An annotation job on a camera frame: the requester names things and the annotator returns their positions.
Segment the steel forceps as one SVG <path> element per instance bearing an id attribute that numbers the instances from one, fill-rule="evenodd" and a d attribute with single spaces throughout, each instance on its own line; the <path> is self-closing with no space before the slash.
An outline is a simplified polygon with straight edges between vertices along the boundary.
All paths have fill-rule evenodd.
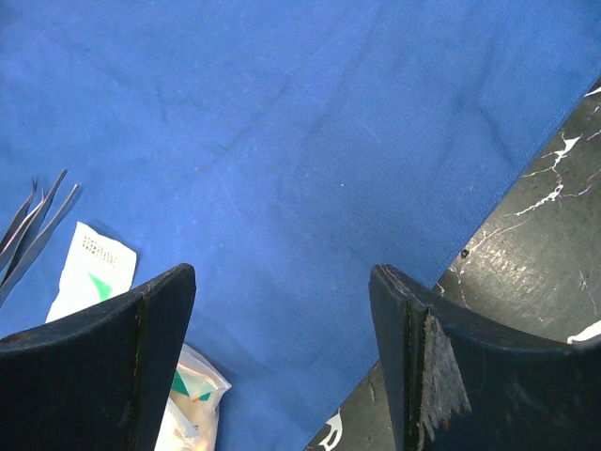
<path id="1" fill-rule="evenodd" d="M 10 292 L 14 289 L 14 287 L 22 279 L 22 277 L 30 268 L 30 266 L 38 258 L 39 254 L 46 247 L 56 228 L 60 225 L 64 217 L 68 214 L 71 204 L 74 202 L 74 199 L 78 194 L 78 190 L 80 188 L 79 184 L 75 184 L 73 186 L 68 196 L 61 204 L 61 206 L 59 207 L 55 215 L 52 217 L 52 219 L 46 224 L 45 227 L 42 227 L 46 219 L 46 215 L 51 205 L 53 204 L 55 194 L 61 182 L 67 174 L 68 171 L 66 169 L 63 169 L 59 173 L 51 189 L 48 192 L 41 192 L 45 193 L 45 207 L 42 210 L 39 223 L 37 225 L 34 225 L 32 235 L 25 242 L 22 256 L 19 259 L 16 267 L 8 274 L 8 276 L 5 276 L 6 269 L 8 267 L 5 267 L 5 269 L 3 270 L 1 269 L 1 304 L 5 303 Z M 36 205 L 33 205 L 32 202 L 30 210 L 32 210 L 35 206 Z"/>

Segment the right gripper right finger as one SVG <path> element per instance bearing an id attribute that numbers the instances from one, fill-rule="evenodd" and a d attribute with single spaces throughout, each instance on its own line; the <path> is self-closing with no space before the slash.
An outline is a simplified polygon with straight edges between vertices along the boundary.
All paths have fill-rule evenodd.
<path id="1" fill-rule="evenodd" d="M 596 450 L 600 339 L 527 334 L 378 264 L 369 298 L 399 450 Z"/>

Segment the blue surgical drape cloth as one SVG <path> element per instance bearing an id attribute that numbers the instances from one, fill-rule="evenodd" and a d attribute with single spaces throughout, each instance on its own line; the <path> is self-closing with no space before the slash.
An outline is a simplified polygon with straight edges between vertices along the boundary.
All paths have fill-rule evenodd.
<path id="1" fill-rule="evenodd" d="M 78 223 L 191 264 L 218 448 L 301 450 L 376 362 L 371 268 L 433 287 L 599 75 L 596 1 L 5 1 L 1 221 L 81 189 L 1 332 Z"/>

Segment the white packet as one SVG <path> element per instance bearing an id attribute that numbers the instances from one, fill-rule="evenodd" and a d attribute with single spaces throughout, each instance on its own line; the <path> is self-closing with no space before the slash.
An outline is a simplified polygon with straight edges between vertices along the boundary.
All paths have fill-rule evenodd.
<path id="1" fill-rule="evenodd" d="M 129 291 L 136 262 L 132 249 L 77 223 L 46 320 L 61 319 Z"/>

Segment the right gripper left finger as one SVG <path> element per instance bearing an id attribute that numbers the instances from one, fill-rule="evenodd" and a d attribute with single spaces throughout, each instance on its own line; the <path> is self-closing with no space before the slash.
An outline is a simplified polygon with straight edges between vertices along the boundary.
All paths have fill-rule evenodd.
<path id="1" fill-rule="evenodd" d="M 195 272 L 1 340 L 4 450 L 151 450 L 193 310 Z"/>

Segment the green suture packet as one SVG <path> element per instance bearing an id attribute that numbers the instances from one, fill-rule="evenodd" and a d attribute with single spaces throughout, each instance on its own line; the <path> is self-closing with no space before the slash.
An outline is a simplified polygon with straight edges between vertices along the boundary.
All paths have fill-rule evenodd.
<path id="1" fill-rule="evenodd" d="M 213 450 L 219 405 L 230 388 L 230 382 L 203 355 L 184 344 L 155 450 Z"/>

